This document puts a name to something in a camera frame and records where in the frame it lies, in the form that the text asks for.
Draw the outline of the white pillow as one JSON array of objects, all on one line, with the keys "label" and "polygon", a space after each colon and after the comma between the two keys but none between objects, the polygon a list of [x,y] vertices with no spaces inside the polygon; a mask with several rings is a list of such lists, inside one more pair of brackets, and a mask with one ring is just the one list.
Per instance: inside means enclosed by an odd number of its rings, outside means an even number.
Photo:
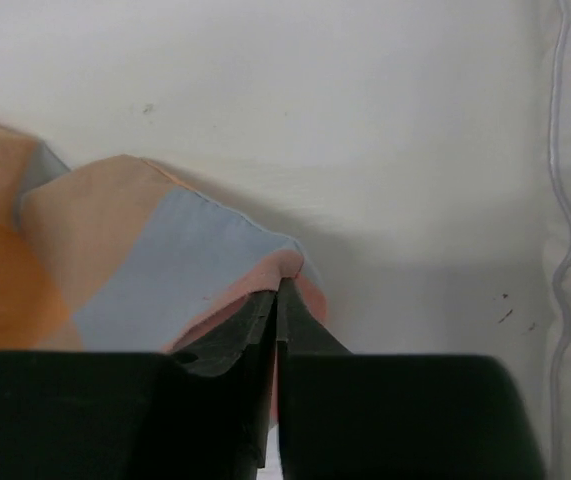
[{"label": "white pillow", "polygon": [[0,123],[299,239],[353,349],[501,358],[571,479],[571,1],[0,1]]}]

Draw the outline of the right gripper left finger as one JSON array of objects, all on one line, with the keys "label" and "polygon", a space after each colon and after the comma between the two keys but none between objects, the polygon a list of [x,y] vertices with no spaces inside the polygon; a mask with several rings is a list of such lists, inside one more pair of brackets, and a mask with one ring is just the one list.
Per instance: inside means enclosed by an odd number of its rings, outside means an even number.
[{"label": "right gripper left finger", "polygon": [[0,479],[253,479],[276,296],[170,354],[0,350]]}]

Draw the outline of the checkered orange blue pillowcase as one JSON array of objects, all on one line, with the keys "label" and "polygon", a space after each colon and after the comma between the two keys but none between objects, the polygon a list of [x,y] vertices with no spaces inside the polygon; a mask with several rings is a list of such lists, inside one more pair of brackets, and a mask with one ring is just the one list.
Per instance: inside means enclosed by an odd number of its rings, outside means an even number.
[{"label": "checkered orange blue pillowcase", "polygon": [[0,349],[170,352],[285,279],[324,321],[297,240],[151,160],[69,169],[0,125]]}]

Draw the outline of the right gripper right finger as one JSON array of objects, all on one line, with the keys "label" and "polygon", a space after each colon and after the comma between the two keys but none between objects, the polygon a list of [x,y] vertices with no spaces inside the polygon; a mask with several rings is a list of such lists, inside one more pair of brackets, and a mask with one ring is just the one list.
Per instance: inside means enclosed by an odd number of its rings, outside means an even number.
[{"label": "right gripper right finger", "polygon": [[291,280],[277,293],[279,453],[287,479],[542,479],[504,366],[482,355],[356,354]]}]

